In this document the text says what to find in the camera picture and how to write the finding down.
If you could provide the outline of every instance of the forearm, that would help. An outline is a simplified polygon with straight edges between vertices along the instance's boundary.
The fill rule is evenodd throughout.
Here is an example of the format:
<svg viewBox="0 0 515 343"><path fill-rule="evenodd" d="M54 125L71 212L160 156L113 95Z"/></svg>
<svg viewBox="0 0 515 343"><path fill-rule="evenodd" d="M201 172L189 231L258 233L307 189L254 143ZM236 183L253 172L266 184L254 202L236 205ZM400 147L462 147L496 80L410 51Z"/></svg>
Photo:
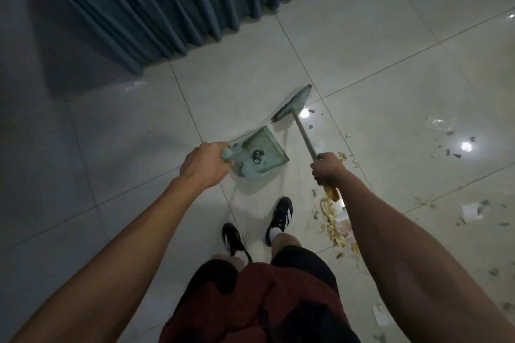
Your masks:
<svg viewBox="0 0 515 343"><path fill-rule="evenodd" d="M342 171L337 185L363 260L398 324L417 341L492 338L512 328L476 282L433 236ZM453 326L446 325L452 320Z"/></svg>
<svg viewBox="0 0 515 343"><path fill-rule="evenodd" d="M43 304L12 342L115 341L142 300L184 212L200 192L194 179L174 179Z"/></svg>

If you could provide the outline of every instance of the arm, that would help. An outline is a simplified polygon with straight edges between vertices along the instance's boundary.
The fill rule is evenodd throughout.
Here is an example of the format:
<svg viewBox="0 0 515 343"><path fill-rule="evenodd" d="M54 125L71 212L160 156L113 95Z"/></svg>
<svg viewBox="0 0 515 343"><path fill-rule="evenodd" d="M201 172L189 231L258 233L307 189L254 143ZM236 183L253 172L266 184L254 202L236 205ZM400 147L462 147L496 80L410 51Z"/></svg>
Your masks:
<svg viewBox="0 0 515 343"><path fill-rule="evenodd" d="M228 173L231 164L220 157L225 146L202 143L194 149L163 194L45 301L11 342L115 342L186 210Z"/></svg>
<svg viewBox="0 0 515 343"><path fill-rule="evenodd" d="M514 342L515 328L433 236L376 197L334 154L311 165L340 190L363 260L411 341Z"/></svg>

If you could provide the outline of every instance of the black sneaker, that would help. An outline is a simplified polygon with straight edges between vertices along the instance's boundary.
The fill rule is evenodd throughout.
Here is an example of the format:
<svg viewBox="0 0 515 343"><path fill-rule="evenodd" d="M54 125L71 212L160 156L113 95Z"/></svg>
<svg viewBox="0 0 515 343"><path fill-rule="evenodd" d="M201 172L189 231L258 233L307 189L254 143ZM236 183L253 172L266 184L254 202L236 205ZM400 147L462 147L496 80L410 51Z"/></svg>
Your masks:
<svg viewBox="0 0 515 343"><path fill-rule="evenodd" d="M223 224L222 239L229 255L234 256L236 251L243 251L247 255L249 263L252 263L252 257L248 253L247 247L245 247L240 231L233 224Z"/></svg>
<svg viewBox="0 0 515 343"><path fill-rule="evenodd" d="M268 229L265 233L265 243L268 247L272 246L272 241L270 240L270 228L279 228L282 232L286 230L286 227L292 220L293 216L293 205L292 200L288 197L282 197L279 202L277 202L277 206L274 209L274 216L272 217L272 222L268 226Z"/></svg>

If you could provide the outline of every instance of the broom handle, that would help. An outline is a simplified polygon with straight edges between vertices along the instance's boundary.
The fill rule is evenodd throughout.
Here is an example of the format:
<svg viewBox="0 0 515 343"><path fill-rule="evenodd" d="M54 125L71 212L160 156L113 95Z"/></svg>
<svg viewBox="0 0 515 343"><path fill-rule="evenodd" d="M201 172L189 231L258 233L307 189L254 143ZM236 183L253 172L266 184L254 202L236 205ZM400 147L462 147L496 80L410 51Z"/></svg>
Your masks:
<svg viewBox="0 0 515 343"><path fill-rule="evenodd" d="M311 158L313 159L313 163L319 158L317 157L317 152L315 151L315 148L313 147L313 144L311 143L310 138L307 136L306 130L304 129L304 126L300 122L299 117L297 116L297 113L293 110L292 111L293 119L297 123L297 126L299 127L300 134L302 135L302 138L304 139L304 142L306 143L307 150L310 152ZM324 186L323 187L325 193L329 198L331 198L332 201L338 202L340 200L340 196L338 194L338 190L336 187L332 186Z"/></svg>

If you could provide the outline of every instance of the person's left hand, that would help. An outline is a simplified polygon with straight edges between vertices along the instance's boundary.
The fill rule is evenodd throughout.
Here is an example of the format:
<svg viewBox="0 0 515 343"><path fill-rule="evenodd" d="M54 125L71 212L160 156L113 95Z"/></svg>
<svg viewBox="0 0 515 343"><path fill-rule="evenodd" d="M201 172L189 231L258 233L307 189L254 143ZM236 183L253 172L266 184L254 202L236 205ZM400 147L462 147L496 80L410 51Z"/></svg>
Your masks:
<svg viewBox="0 0 515 343"><path fill-rule="evenodd" d="M186 156L179 175L195 178L204 189L219 184L233 164L221 157L222 149L228 147L226 142L203 142Z"/></svg>

